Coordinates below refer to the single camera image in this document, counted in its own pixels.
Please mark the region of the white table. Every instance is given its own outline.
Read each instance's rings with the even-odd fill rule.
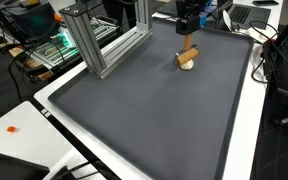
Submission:
[[[277,0],[278,6],[266,7],[272,9],[268,23],[278,27],[283,0]],[[251,0],[237,0],[234,3],[252,5]],[[107,52],[114,44],[120,40],[112,42],[109,46],[102,49],[102,53]],[[263,84],[254,82],[251,79],[251,72],[258,65],[261,49],[255,46],[251,55],[239,107],[235,118],[234,129],[230,142],[229,152],[224,171],[225,180],[244,180],[249,179],[253,157],[256,147],[258,129],[264,104],[266,87]],[[51,102],[48,101],[49,95],[68,82],[79,72],[86,68],[85,63],[81,63],[68,73],[54,81],[34,95],[49,112],[51,112],[66,128],[68,128],[85,146],[87,146],[98,158],[100,158],[112,171],[122,179],[149,179],[143,172],[131,165],[94,135],[74,122],[71,118],[62,113]]]
[[[15,126],[17,130],[8,132],[8,126]],[[70,169],[87,162],[29,102],[23,102],[0,118],[0,154],[48,167],[50,173],[45,180],[65,165]],[[81,177],[93,172],[97,170],[87,165],[73,172],[73,175]],[[101,174],[85,179],[105,180]]]

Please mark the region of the laptop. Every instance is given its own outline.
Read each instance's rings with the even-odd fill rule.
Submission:
[[[176,0],[171,0],[170,2],[166,3],[164,6],[157,9],[156,11],[165,15],[176,17],[177,10],[176,10],[175,1]],[[240,28],[242,29],[250,28],[249,22],[254,21],[254,20],[263,21],[267,23],[268,18],[270,17],[270,14],[271,14],[270,9],[234,4],[232,3],[232,0],[217,0],[217,6],[219,7],[219,10],[229,9],[228,14],[230,15],[232,24],[235,26],[238,24]],[[256,23],[254,24],[254,26],[260,29],[266,29],[266,25],[262,23],[261,24]]]
[[[232,6],[229,8],[228,14],[231,18],[232,25],[239,25],[242,29],[249,29],[251,27],[249,25],[250,21],[267,23],[271,14],[270,9],[234,4],[232,0],[217,0],[219,10],[227,9],[226,7],[230,4]],[[254,23],[254,26],[260,29],[266,29],[266,24]]]

